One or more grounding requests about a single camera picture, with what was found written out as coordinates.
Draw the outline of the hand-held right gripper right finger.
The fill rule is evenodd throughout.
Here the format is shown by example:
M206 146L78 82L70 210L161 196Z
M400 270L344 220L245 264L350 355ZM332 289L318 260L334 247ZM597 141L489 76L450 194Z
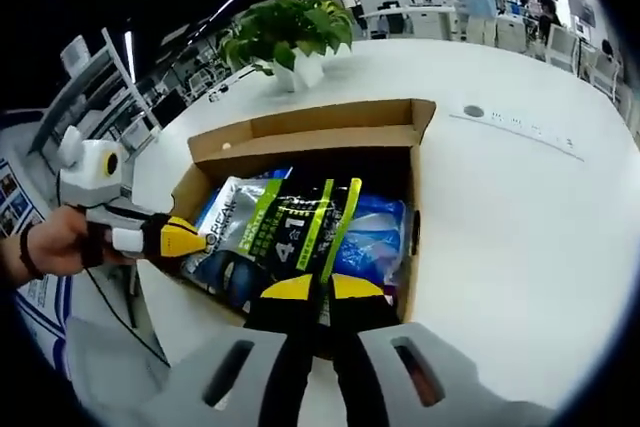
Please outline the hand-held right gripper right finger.
M547 426L552 410L483 386L473 361L425 326L403 323L381 288L334 274L333 366L351 426Z

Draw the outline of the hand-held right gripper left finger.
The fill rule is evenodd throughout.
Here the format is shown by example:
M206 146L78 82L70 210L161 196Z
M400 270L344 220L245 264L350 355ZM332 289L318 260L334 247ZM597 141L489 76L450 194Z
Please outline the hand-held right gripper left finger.
M170 370L149 402L152 426L294 426L313 358L314 277L277 282Z

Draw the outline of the person's left hand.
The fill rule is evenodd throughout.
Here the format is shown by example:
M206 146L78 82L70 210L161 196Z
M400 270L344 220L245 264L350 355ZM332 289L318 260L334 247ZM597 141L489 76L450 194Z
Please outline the person's left hand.
M82 247L96 248L102 261L116 265L133 265L134 259L116 251L112 246L111 231L100 227L100 240L89 234L85 215L69 206L55 209L50 216L33 227L28 234L28 252L37 270L43 274L72 276L89 268L82 260Z

